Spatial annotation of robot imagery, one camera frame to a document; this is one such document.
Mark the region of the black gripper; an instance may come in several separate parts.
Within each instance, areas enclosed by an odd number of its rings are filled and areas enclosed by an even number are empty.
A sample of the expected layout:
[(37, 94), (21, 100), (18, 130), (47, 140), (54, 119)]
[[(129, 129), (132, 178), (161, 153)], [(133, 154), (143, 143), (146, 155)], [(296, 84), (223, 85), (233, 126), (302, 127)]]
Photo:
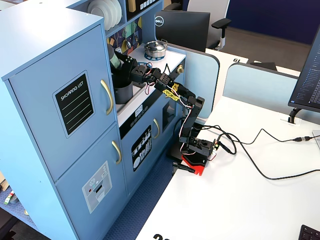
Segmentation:
[(143, 84), (143, 83), (155, 83), (157, 81), (153, 73), (156, 68), (150, 68), (146, 64), (138, 65), (135, 58), (129, 55), (120, 54), (119, 59), (122, 61), (121, 68), (111, 68), (111, 73), (120, 78), (129, 78), (131, 74), (131, 81)]

